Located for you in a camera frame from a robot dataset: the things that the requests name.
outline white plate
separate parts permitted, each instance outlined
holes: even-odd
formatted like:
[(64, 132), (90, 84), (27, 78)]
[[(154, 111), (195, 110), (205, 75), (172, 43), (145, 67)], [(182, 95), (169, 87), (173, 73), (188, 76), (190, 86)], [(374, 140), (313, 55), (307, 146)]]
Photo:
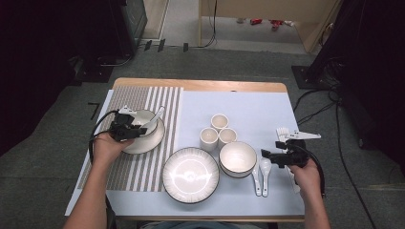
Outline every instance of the white plate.
[(134, 143), (125, 148), (123, 152), (131, 155), (138, 155), (149, 152), (157, 147), (164, 137), (164, 123), (159, 118), (158, 126), (150, 135), (141, 136), (134, 139)]
[(219, 180), (217, 162), (198, 148), (181, 149), (164, 164), (164, 188), (172, 198), (183, 203), (205, 200), (215, 191)]

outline striped placemat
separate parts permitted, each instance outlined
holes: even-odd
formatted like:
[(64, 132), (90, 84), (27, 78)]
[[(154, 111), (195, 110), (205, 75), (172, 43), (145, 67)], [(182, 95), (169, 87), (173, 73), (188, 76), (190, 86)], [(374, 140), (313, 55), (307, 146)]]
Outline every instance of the striped placemat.
[[(160, 106), (165, 108), (160, 117), (165, 126), (161, 143), (150, 152), (140, 155), (122, 153), (111, 167), (107, 181), (108, 190), (134, 192), (162, 192), (161, 171), (164, 162), (173, 154), (177, 122), (180, 116), (182, 88), (176, 87), (130, 87), (114, 89), (107, 111), (127, 105), (132, 110), (150, 110), (156, 112)], [(105, 118), (100, 131), (110, 127), (113, 115)], [(91, 164), (85, 162), (78, 189), (84, 187)]]

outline bowl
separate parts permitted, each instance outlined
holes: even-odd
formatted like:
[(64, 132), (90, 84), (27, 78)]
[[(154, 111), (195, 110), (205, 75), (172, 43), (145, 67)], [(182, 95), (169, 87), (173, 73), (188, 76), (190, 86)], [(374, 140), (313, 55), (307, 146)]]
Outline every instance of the bowl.
[(227, 143), (220, 151), (221, 168), (231, 177), (242, 178), (250, 175), (256, 162), (256, 152), (242, 141)]
[[(132, 114), (132, 117), (134, 120), (132, 121), (132, 125), (143, 125), (145, 123), (148, 123), (153, 117), (155, 116), (155, 113), (148, 111), (148, 110), (137, 110), (136, 114)], [(148, 128), (146, 131), (145, 135), (141, 135), (140, 137), (147, 136), (152, 134), (155, 130), (156, 127), (158, 126), (158, 122), (156, 121), (152, 127)]]

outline small white cup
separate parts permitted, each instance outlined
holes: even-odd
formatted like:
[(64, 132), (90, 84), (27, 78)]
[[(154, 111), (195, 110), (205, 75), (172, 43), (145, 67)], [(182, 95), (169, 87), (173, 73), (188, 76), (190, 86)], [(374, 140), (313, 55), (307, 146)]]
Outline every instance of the small white cup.
[(215, 114), (211, 117), (211, 127), (217, 130), (218, 133), (227, 125), (228, 119), (224, 114)]
[(218, 146), (218, 132), (211, 127), (203, 129), (200, 133), (200, 148), (207, 152), (214, 151)]
[(218, 147), (220, 150), (223, 148), (224, 145), (230, 143), (232, 141), (236, 141), (238, 138), (236, 132), (230, 128), (224, 128), (218, 134)]

